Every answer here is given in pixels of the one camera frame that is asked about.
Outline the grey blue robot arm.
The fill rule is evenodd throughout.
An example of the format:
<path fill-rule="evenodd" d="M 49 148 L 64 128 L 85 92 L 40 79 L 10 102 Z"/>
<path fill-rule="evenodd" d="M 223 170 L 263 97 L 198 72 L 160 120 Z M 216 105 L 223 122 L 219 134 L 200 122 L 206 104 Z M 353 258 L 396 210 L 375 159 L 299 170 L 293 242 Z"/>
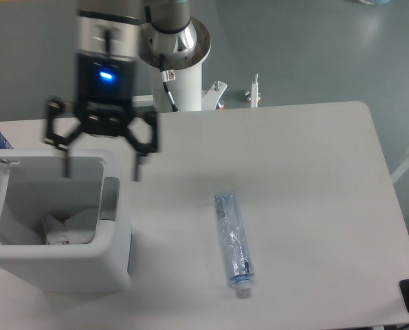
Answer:
<path fill-rule="evenodd" d="M 46 103 L 44 141 L 70 177 L 71 143 L 83 133 L 122 137 L 141 159 L 159 150 L 161 113 L 201 111 L 207 27 L 188 1 L 81 1 L 73 102 Z"/>

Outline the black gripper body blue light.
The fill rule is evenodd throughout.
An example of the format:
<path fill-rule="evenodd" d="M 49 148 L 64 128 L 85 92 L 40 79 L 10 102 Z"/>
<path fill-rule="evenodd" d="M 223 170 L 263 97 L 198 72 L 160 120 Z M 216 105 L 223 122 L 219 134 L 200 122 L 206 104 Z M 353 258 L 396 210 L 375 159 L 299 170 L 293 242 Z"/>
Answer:
<path fill-rule="evenodd" d="M 77 55 L 74 115 L 83 132 L 127 135 L 135 117 L 132 98 L 136 67 L 131 58 Z"/>

